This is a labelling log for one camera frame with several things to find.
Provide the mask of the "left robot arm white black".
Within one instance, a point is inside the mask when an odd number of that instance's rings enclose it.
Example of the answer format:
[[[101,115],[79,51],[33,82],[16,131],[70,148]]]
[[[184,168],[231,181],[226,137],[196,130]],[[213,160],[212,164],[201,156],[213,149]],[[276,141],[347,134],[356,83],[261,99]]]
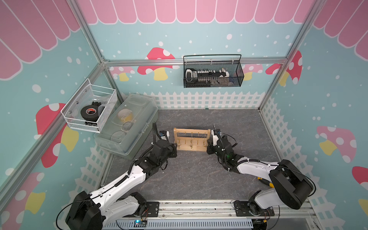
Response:
[[[65,223],[69,230],[101,230],[122,217],[141,217],[148,212],[147,201],[141,194],[134,192],[126,198],[123,195],[159,170],[165,170],[169,158],[177,156],[177,145],[169,141],[168,131],[159,131],[153,123],[152,133],[151,146],[131,163],[125,173],[89,194],[80,192],[66,206],[69,212]]]

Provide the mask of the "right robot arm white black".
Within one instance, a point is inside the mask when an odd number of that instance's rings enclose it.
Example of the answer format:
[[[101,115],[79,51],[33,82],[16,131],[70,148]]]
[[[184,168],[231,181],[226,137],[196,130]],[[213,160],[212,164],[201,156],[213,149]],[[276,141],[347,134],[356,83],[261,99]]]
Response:
[[[291,161],[264,162],[251,159],[233,150],[227,135],[218,130],[212,132],[208,141],[207,153],[215,154],[218,162],[228,172],[248,174],[265,179],[272,188],[256,191],[246,202],[246,208],[252,216],[260,216],[274,206],[286,205],[298,210],[308,197],[316,191],[315,183],[304,175]]]

